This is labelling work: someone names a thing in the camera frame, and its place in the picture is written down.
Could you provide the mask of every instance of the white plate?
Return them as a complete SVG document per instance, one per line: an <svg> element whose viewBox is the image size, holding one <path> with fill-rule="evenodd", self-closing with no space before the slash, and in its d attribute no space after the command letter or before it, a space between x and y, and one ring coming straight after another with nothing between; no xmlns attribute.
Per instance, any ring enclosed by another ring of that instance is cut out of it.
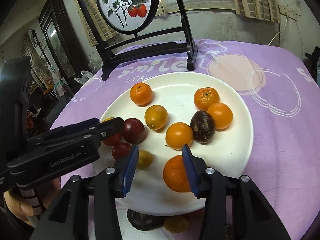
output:
<svg viewBox="0 0 320 240"><path fill-rule="evenodd" d="M213 140L206 145L194 141L190 146L192 154L205 160L223 175L238 178L249 160L253 143L253 125L249 110L229 85L209 75L193 72L168 73L145 81L153 90L154 100L145 107L139 107L130 100L130 89L120 95L105 111L100 121L108 117L124 120L135 117L144 124L144 113L152 105L164 106L169 114L165 128L175 122L190 124L197 111L193 95L203 87L213 87L220 95L220 102L227 104L233 112L233 122L225 130L216 132ZM131 191L124 199L117 201L137 212L149 215L173 216L193 212L204 207L205 199L196 199L193 193L177 193L164 183L162 171L165 163L181 154L165 146L165 132L150 130L145 125L148 136L139 145L154 155L154 162L146 170L136 170ZM93 163L96 173L113 166L112 147L99 148L100 159Z"/></svg>

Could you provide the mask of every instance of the dark wooden mirror frame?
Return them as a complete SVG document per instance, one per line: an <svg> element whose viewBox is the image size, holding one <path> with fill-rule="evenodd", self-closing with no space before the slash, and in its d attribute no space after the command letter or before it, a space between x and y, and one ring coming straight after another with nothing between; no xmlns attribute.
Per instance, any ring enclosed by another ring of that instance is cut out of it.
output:
<svg viewBox="0 0 320 240"><path fill-rule="evenodd" d="M65 73L50 42L47 29L51 23L54 25L62 48L75 72L75 74L72 76L68 77ZM66 80L70 89L76 93L82 85L77 83L74 80L74 77L81 77L82 70L90 70L88 67L88 61L84 55L84 52L82 51L82 48L80 47L75 31L71 25L63 0L47 0L39 16L39 24L48 48L59 68L62 77Z"/></svg>

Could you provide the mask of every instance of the window frame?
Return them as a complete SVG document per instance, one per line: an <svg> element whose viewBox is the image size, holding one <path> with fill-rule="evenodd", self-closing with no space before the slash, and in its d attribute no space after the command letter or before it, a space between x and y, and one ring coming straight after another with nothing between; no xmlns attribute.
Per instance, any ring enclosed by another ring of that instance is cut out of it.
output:
<svg viewBox="0 0 320 240"><path fill-rule="evenodd" d="M183 0L186 10L227 9L235 10L234 0ZM178 12L176 0L161 0L165 13Z"/></svg>

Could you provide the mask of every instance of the round black frame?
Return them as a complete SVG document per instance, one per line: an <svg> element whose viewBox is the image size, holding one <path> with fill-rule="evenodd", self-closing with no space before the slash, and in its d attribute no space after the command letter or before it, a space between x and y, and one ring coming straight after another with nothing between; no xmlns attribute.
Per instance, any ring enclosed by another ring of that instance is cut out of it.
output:
<svg viewBox="0 0 320 240"><path fill-rule="evenodd" d="M145 21L135 30L133 31L123 31L123 30L119 30L117 27L115 27L113 24L111 24L108 19L106 18L105 14L103 13L99 0L97 1L97 6L98 6L98 10L100 12L100 14L102 15L103 19L105 20L105 22L114 30L116 30L119 33L122 34L137 34L138 32L144 30L146 27L148 27L148 25L152 22L153 18L156 15L156 12L158 10L158 5L159 5L159 0L151 0L151 5L150 5L150 11L148 13L147 18L145 19Z"/></svg>

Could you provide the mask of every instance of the tablecloth pattern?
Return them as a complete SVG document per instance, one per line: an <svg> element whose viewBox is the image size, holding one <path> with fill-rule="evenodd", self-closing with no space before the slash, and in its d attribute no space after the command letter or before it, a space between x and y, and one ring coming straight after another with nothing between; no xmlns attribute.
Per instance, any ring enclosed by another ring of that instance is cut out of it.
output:
<svg viewBox="0 0 320 240"><path fill-rule="evenodd" d="M195 72L229 84L251 113L254 143L244 174L268 199L292 240L299 240L320 210L319 87L303 63L284 49L236 41L196 43L199 52ZM99 71L76 93L52 128L100 118L135 83L163 73L187 71L186 57L186 53L180 53L127 62L119 65L105 82ZM63 176L61 184L73 174L83 178L95 175L89 164ZM180 234L163 228L140 232L129 224L125 213L126 208L118 205L124 240L198 239L197 220Z"/></svg>

